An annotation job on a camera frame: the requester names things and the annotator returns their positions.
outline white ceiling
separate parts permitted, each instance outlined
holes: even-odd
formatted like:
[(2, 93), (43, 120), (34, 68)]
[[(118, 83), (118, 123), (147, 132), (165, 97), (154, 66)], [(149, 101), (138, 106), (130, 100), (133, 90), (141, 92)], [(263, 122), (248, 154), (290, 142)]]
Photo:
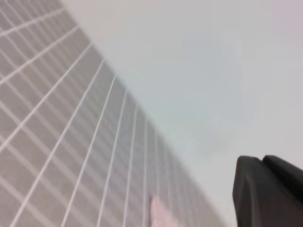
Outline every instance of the white ceiling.
[(303, 167), (300, 0), (64, 0), (226, 223), (239, 155)]

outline bathroom wall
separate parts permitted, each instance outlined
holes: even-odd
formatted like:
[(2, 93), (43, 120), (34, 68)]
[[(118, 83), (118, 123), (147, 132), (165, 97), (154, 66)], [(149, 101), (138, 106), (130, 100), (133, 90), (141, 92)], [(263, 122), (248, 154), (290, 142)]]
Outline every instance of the bathroom wall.
[(0, 226), (223, 226), (57, 0), (0, 1)]

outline gray tile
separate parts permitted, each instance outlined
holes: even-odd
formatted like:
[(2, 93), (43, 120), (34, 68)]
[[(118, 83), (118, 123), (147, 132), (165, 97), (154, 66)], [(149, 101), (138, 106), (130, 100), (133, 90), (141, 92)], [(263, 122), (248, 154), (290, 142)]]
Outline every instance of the gray tile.
[(55, 152), (55, 156), (60, 159), (66, 167), (71, 170), (76, 176), (79, 175), (81, 170), (81, 164), (75, 160), (75, 158), (66, 150), (66, 148), (60, 144)]
[(71, 213), (69, 213), (69, 215), (67, 217), (65, 226), (66, 227), (85, 227)]
[(29, 202), (39, 209), (51, 222), (60, 226), (66, 208), (41, 183), (35, 188)]
[(0, 134), (7, 138), (16, 127), (16, 123), (0, 108)]
[(52, 42), (55, 42), (59, 38), (59, 36), (53, 35), (53, 28), (48, 23), (48, 20), (38, 21), (38, 25)]
[(3, 53), (0, 51), (0, 73), (3, 76), (7, 76), (14, 71), (14, 67), (11, 63), (4, 57)]
[(109, 168), (109, 160), (104, 159), (101, 155), (96, 154), (96, 152), (92, 150), (90, 157), (88, 158), (87, 165), (95, 170), (101, 177), (103, 177), (104, 181), (106, 180)]
[(16, 227), (41, 227), (43, 226), (26, 208), (19, 217)]
[(0, 175), (23, 195), (35, 180), (35, 176), (7, 148), (0, 154)]
[(58, 24), (55, 21), (54, 17), (48, 18), (46, 21), (47, 21), (48, 24), (50, 24), (52, 26), (52, 29), (53, 29), (54, 33), (56, 34), (57, 39), (59, 37), (63, 36), (63, 34), (65, 32), (60, 28), (60, 24)]
[(23, 21), (28, 22), (30, 21), (30, 17), (28, 14), (24, 11), (24, 9), (20, 6), (17, 0), (10, 0), (8, 1), (9, 5), (12, 6), (12, 8), (16, 11), (18, 15), (22, 18)]
[(41, 56), (41, 59), (44, 62), (47, 62), (47, 65), (53, 69), (54, 75), (56, 75), (57, 78), (60, 78), (61, 76), (64, 75), (65, 71), (61, 69), (61, 63), (56, 62), (56, 60), (51, 57), (49, 51), (47, 53), (43, 54)]
[(22, 72), (27, 76), (27, 78), (35, 85), (38, 91), (42, 95), (46, 95), (50, 90), (50, 87), (40, 78), (38, 73), (33, 70), (31, 65), (27, 65)]
[(30, 4), (30, 6), (33, 9), (33, 11), (35, 11), (38, 14), (39, 17), (42, 17), (45, 15), (45, 13), (41, 10), (41, 8), (39, 7), (37, 2)]
[(68, 143), (72, 145), (78, 155), (85, 158), (88, 151), (88, 144), (83, 144), (83, 142), (79, 141), (79, 139), (70, 130), (67, 130), (64, 140), (68, 141)]
[(23, 7), (24, 9), (29, 13), (30, 17), (31, 18), (37, 18), (39, 17), (39, 15), (31, 8), (31, 5), (28, 4), (28, 3), (25, 3), (24, 1), (20, 1), (19, 2)]
[(15, 199), (6, 189), (0, 186), (0, 225), (9, 226), (16, 215), (19, 207), (19, 201)]
[(9, 21), (5, 18), (3, 12), (0, 11), (0, 28), (5, 31), (11, 29), (13, 26), (9, 23)]
[(76, 207), (86, 218), (94, 225), (97, 223), (99, 211), (94, 207), (83, 195), (82, 192), (77, 190), (73, 206)]
[(51, 161), (48, 164), (44, 172), (44, 177), (46, 177), (67, 199), (71, 197), (74, 183), (64, 175), (54, 162)]
[(29, 108), (7, 84), (0, 86), (0, 101), (20, 120), (23, 120), (30, 112)]
[(15, 135), (10, 144), (16, 150), (18, 150), (34, 167), (36, 167), (38, 170), (42, 168), (47, 156), (23, 130), (20, 130)]
[(45, 46), (37, 40), (37, 38), (29, 31), (27, 27), (20, 29), (20, 33), (26, 38), (26, 40), (36, 51), (41, 52), (45, 48)]
[(73, 108), (76, 108), (78, 102), (75, 101), (72, 94), (67, 92), (67, 85), (65, 81), (61, 81), (61, 83), (57, 86), (56, 91), (62, 95)]
[(35, 116), (26, 122), (26, 126), (49, 148), (52, 150), (56, 144), (57, 138), (41, 123)]
[(105, 179), (94, 179), (86, 171), (83, 172), (81, 178), (81, 184), (86, 186), (98, 199), (98, 202), (101, 203)]
[(35, 59), (32, 64), (39, 70), (40, 75), (51, 85), (53, 86), (58, 78), (48, 69), (40, 58)]
[(75, 118), (75, 120), (72, 122), (72, 127), (74, 129), (76, 129), (79, 133), (81, 133), (81, 135), (87, 140), (87, 141), (90, 141), (92, 136), (93, 136), (93, 133), (94, 131), (87, 127), (84, 127), (83, 124), (81, 124), (79, 122), (79, 119), (78, 118)]
[(100, 227), (114, 227), (114, 226), (107, 221), (106, 217), (102, 217), (100, 220)]
[(5, 36), (0, 37), (0, 49), (2, 49), (17, 67), (25, 63), (25, 58), (18, 53), (12, 42)]
[(47, 101), (53, 104), (66, 119), (69, 119), (71, 117), (72, 113), (69, 111), (69, 109), (66, 108), (61, 100), (57, 98), (54, 93), (50, 94)]
[(41, 100), (40, 96), (30, 87), (30, 85), (23, 79), (23, 75), (16, 74), (9, 81), (18, 92), (31, 103), (36, 106)]
[(116, 204), (116, 202), (113, 201), (110, 196), (107, 196), (104, 207), (107, 210), (111, 211), (117, 221), (119, 221), (120, 223), (123, 222), (124, 203)]
[(26, 43), (24, 38), (17, 32), (13, 31), (9, 34), (9, 38), (15, 43), (19, 50), (26, 56), (28, 59), (32, 59), (35, 55), (31, 47)]
[(17, 14), (9, 7), (9, 5), (2, 1), (0, 3), (0, 8), (2, 12), (6, 15), (6, 17), (11, 21), (14, 26), (19, 26), (22, 24), (21, 19), (17, 16)]
[(62, 122), (50, 109), (48, 105), (43, 103), (39, 108), (38, 112), (51, 124), (51, 126), (56, 129), (56, 131), (61, 134), (66, 126), (67, 122)]
[(42, 33), (42, 31), (39, 29), (39, 27), (36, 24), (31, 24), (28, 28), (37, 37), (37, 39), (44, 45), (44, 47), (47, 47), (51, 44), (51, 42), (47, 39), (47, 37)]

